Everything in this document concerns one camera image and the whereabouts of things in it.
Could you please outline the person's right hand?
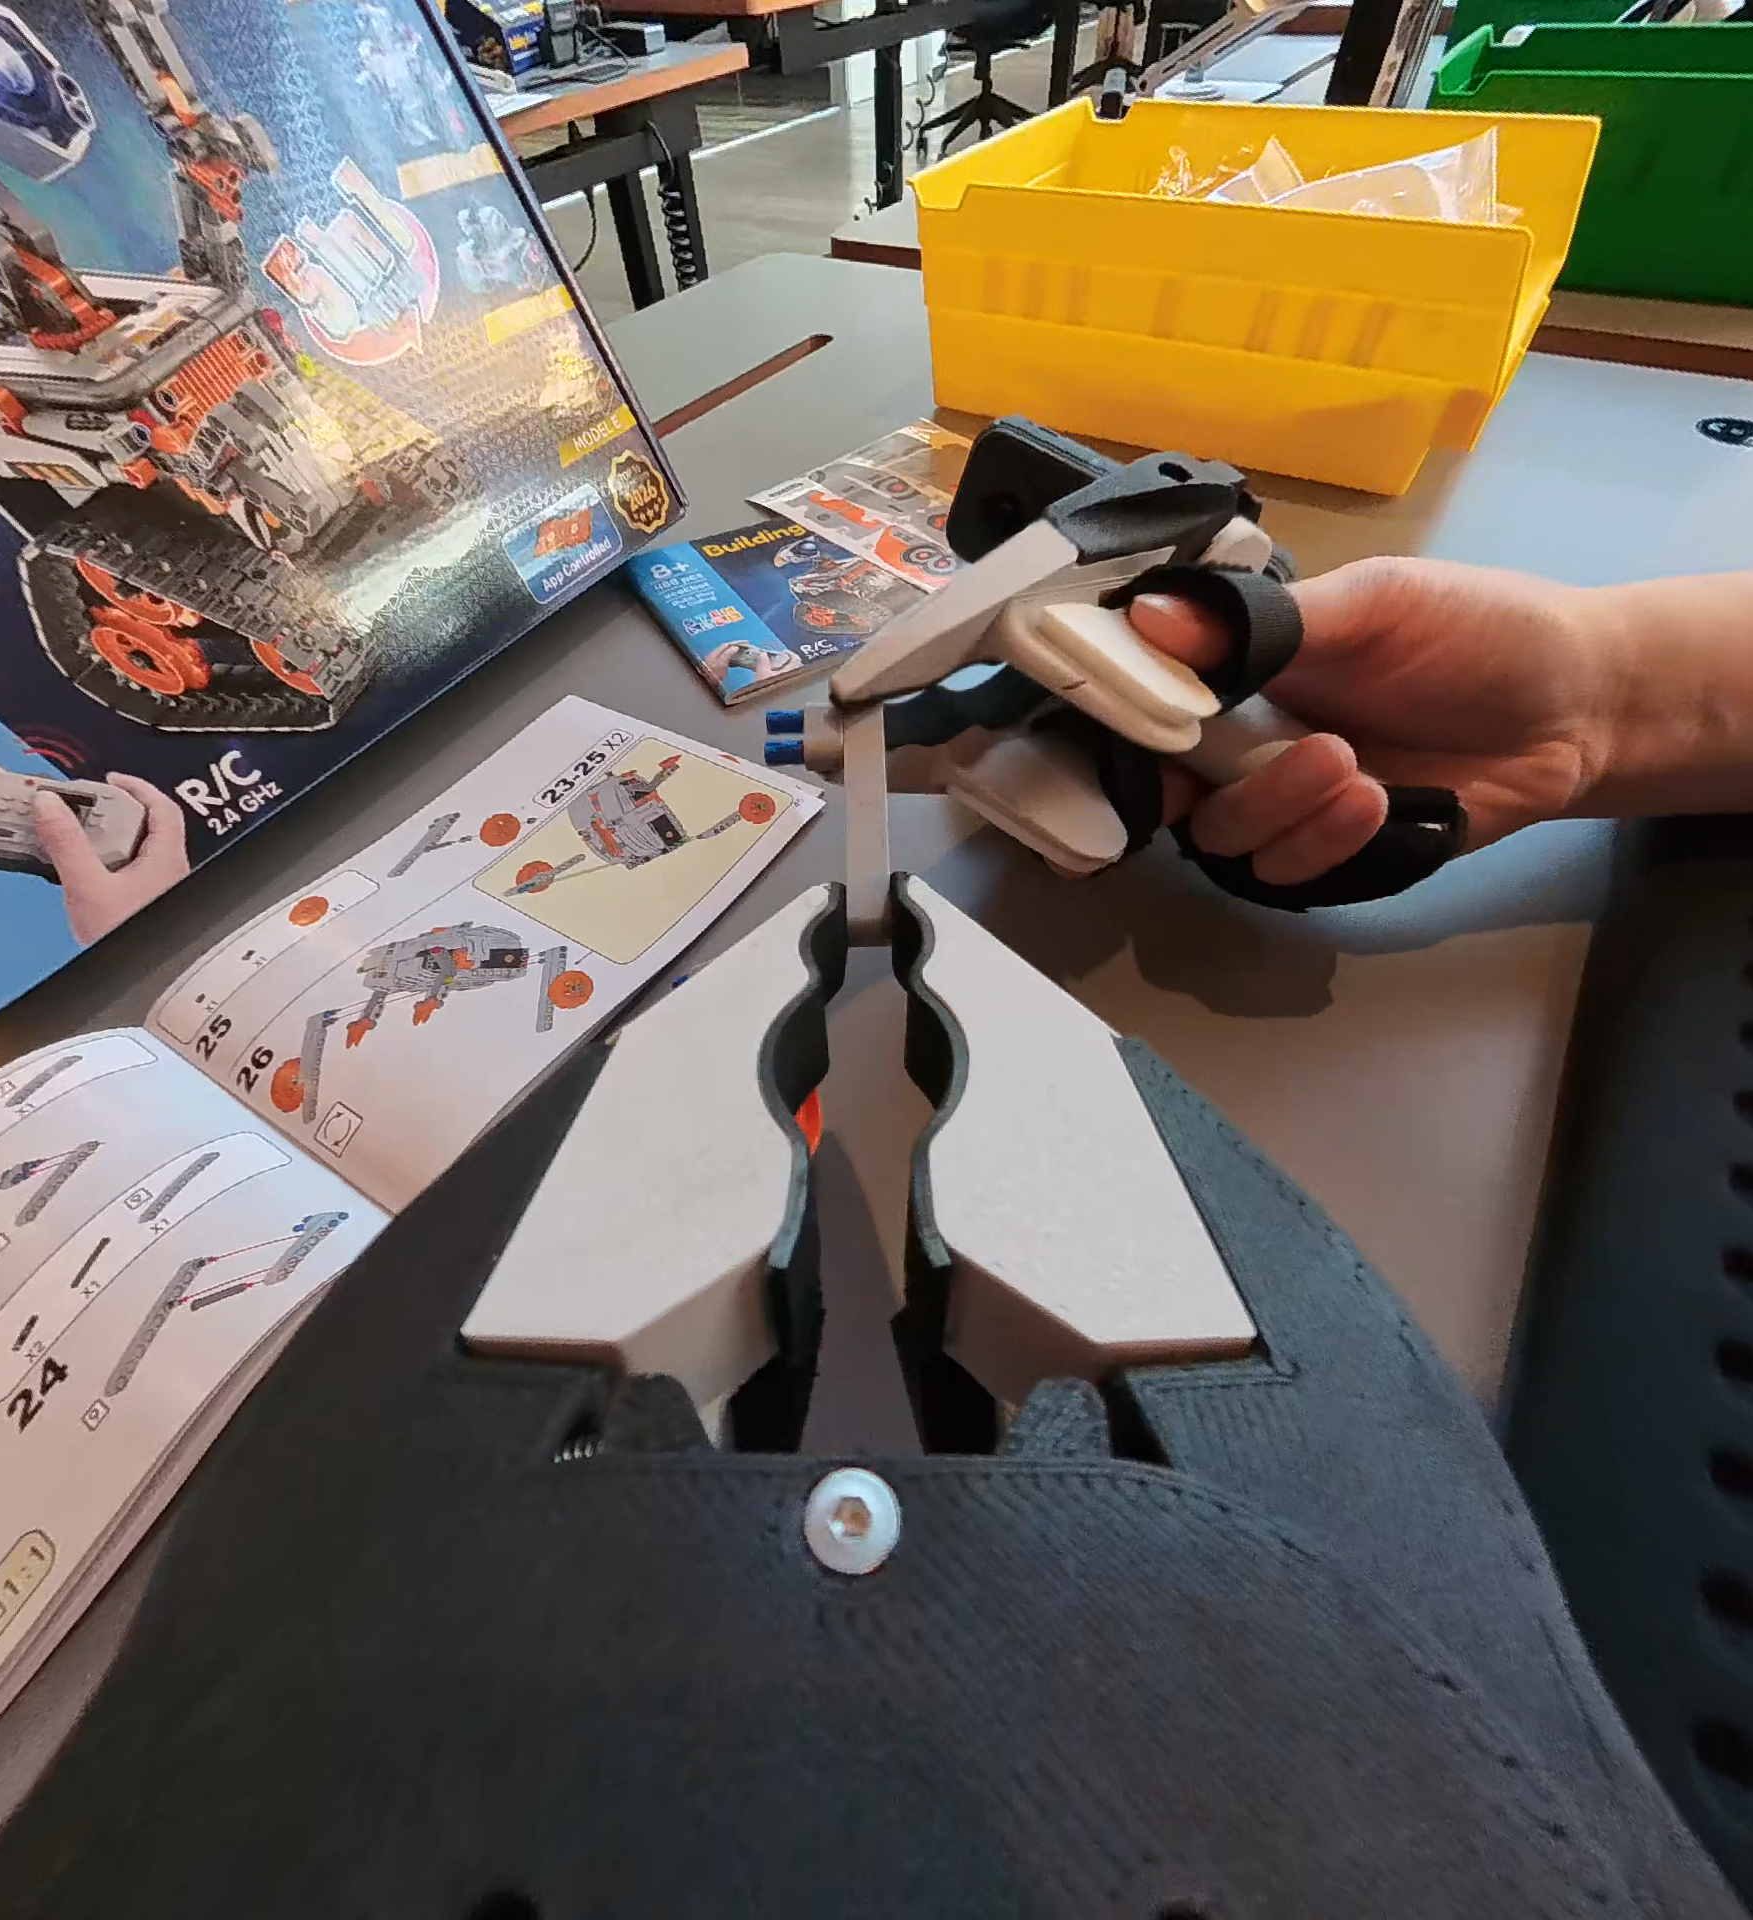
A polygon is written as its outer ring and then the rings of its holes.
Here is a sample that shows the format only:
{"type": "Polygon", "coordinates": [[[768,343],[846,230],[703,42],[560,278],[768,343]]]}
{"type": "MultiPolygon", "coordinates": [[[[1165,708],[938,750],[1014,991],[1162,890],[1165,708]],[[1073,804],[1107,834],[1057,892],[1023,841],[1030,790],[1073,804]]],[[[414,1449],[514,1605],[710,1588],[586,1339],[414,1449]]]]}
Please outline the person's right hand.
{"type": "Polygon", "coordinates": [[[1630,639],[1596,588],[1444,561],[1363,561],[1296,587],[1303,642],[1273,703],[1307,730],[1242,781],[1162,764],[1165,820],[1273,885],[1384,831],[1390,787],[1450,787],[1468,841],[1599,809],[1630,639]]]}

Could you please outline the blue toy robot box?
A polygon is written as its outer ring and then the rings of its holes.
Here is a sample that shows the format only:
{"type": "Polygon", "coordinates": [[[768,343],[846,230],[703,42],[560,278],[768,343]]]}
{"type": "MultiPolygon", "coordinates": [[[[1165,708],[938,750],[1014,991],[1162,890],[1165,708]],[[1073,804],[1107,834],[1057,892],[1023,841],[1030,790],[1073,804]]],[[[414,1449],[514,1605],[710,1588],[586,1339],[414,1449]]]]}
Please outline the blue toy robot box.
{"type": "Polygon", "coordinates": [[[0,1009],[680,511],[435,2],[0,2],[0,1009]]]}

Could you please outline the person's right forearm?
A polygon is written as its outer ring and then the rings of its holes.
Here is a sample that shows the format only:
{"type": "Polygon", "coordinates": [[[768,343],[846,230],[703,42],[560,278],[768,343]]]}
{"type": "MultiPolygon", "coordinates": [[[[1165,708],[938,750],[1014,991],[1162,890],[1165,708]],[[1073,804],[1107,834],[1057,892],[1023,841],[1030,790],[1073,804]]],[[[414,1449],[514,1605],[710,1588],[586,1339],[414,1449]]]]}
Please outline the person's right forearm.
{"type": "Polygon", "coordinates": [[[1593,810],[1753,814],[1753,570],[1605,588],[1602,602],[1621,695],[1593,810]]]}

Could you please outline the sticker sheet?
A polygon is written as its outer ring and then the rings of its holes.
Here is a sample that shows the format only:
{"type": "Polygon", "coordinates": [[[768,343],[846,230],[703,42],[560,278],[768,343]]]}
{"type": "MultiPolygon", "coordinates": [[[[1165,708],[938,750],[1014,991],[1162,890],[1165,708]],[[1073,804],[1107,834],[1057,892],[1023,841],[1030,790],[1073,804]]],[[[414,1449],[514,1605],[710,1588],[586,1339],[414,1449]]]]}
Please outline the sticker sheet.
{"type": "Polygon", "coordinates": [[[755,490],[748,504],[837,541],[915,588],[933,591],[966,567],[948,543],[948,511],[972,446],[972,436],[919,417],[755,490]]]}

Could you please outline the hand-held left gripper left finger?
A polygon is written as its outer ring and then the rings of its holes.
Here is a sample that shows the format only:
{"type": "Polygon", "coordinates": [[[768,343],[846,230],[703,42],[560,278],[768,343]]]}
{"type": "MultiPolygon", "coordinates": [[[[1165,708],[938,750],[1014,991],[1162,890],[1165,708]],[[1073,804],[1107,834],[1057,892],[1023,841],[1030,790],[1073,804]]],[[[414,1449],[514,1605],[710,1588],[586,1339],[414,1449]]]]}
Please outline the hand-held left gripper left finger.
{"type": "Polygon", "coordinates": [[[822,1284],[797,1114],[828,1070],[844,885],[797,897],[593,1049],[595,1074],[465,1316],[478,1353],[663,1375],[741,1449],[797,1449],[822,1284]]]}

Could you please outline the small blue booklet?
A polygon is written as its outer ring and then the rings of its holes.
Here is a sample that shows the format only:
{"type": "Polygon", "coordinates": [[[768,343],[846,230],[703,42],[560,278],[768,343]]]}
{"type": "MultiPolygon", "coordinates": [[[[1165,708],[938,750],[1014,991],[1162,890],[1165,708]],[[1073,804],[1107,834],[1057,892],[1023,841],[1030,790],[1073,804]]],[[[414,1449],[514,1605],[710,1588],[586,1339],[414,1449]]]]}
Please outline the small blue booklet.
{"type": "Polygon", "coordinates": [[[831,673],[925,601],[915,584],[788,521],[652,547],[622,574],[728,708],[771,683],[831,673]]]}

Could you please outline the black perforated chair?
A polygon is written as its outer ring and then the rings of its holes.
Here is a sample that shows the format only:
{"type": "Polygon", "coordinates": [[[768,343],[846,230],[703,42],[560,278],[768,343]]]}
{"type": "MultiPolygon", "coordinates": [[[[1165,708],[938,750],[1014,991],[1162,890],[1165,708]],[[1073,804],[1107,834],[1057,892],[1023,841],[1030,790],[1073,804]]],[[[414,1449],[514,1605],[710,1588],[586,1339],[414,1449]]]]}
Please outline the black perforated chair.
{"type": "Polygon", "coordinates": [[[1753,816],[1625,840],[1507,1449],[1669,1796],[1753,1911],[1753,816]]]}

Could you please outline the clear plastic bag pile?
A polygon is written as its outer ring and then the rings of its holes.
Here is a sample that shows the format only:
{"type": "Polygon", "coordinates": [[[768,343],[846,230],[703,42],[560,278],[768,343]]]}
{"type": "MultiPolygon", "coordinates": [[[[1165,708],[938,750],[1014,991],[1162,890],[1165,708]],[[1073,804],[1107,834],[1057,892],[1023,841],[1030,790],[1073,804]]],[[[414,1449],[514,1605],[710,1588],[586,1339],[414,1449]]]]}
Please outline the clear plastic bag pile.
{"type": "Polygon", "coordinates": [[[1279,139],[1268,139],[1261,151],[1238,149],[1222,163],[1197,163],[1184,149],[1172,144],[1148,193],[1177,201],[1299,207],[1487,228],[1520,221],[1520,207],[1508,204],[1501,193],[1498,130],[1444,151],[1424,151],[1340,174],[1307,174],[1279,139]]]}

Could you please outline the light wooden table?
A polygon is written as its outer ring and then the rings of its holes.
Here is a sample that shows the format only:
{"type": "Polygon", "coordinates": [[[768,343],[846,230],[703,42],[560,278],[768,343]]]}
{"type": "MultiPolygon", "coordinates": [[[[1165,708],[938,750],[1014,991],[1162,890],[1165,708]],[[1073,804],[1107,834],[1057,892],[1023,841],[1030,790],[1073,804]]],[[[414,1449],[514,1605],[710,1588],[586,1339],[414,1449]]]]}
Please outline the light wooden table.
{"type": "Polygon", "coordinates": [[[673,42],[603,79],[558,76],[492,107],[539,204],[607,193],[637,309],[710,275],[698,204],[698,87],[747,70],[741,42],[673,42]]]}

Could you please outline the green plastic bin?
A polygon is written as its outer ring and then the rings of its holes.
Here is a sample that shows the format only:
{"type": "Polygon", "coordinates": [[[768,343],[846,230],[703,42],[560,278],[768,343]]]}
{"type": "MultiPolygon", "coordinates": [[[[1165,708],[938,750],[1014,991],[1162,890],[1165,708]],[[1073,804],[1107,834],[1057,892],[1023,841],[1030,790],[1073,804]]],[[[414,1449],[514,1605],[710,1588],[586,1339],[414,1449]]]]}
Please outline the green plastic bin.
{"type": "Polygon", "coordinates": [[[1561,287],[1753,306],[1753,23],[1457,2],[1431,107],[1602,119],[1561,287]]]}

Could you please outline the open instruction booklet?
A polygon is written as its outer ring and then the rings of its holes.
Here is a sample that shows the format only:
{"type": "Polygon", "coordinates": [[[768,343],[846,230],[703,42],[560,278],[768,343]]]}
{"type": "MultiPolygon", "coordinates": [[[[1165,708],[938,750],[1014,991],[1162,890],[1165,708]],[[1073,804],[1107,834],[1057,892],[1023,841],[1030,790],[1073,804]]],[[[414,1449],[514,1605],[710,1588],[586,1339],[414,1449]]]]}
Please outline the open instruction booklet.
{"type": "Polygon", "coordinates": [[[144,1025],[0,1070],[0,1713],[307,1303],[822,804],[570,698],[144,1025]]]}

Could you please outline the grey beam with blue pins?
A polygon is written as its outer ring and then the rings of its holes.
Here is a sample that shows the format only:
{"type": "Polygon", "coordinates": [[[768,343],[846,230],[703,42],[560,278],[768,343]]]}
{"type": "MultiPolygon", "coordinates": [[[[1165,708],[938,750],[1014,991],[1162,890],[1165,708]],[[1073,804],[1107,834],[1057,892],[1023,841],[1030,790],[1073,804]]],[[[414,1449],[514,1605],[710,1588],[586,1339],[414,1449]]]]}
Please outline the grey beam with blue pins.
{"type": "Polygon", "coordinates": [[[852,946],[888,946],[888,706],[768,708],[768,764],[804,764],[844,787],[844,890],[852,946]]]}

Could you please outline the yellow plastic bin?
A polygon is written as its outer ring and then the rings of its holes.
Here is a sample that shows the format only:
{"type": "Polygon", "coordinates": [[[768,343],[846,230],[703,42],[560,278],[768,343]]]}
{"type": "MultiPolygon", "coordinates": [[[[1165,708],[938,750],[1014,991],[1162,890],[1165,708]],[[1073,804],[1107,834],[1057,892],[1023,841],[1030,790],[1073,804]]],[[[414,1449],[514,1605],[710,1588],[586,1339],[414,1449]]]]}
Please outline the yellow plastic bin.
{"type": "Polygon", "coordinates": [[[1400,494],[1465,452],[1565,265],[1599,119],[1086,99],[915,177],[938,405],[1400,494]],[[1279,139],[1307,180],[1498,133],[1511,221],[1154,193],[1279,139]]]}

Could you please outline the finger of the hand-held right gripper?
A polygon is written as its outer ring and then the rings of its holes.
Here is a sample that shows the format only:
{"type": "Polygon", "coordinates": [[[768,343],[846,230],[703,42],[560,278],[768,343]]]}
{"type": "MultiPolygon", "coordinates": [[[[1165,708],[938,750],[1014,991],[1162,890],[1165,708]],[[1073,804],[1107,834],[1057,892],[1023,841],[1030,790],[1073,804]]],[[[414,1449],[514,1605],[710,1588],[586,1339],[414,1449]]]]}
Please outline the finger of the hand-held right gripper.
{"type": "Polygon", "coordinates": [[[1053,874],[1094,875],[1131,850],[1131,831],[1081,742],[1086,713],[1000,665],[967,686],[886,703],[892,790],[939,794],[1034,850],[1053,874]]]}
{"type": "Polygon", "coordinates": [[[1030,523],[849,656],[831,678],[831,706],[868,708],[938,686],[983,659],[983,639],[996,614],[1080,562],[1080,547],[1053,523],[1030,523]]]}

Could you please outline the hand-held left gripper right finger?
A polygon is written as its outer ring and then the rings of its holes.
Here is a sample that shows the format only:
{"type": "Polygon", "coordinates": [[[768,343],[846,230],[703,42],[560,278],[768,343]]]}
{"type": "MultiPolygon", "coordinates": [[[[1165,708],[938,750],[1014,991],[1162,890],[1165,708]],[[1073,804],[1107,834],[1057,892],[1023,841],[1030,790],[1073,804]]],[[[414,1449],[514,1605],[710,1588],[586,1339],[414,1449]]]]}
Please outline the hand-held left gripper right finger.
{"type": "Polygon", "coordinates": [[[1123,1036],[919,875],[892,875],[892,955],[933,1107],[893,1321],[919,1430],[996,1430],[1046,1379],[1253,1357],[1123,1036]]]}

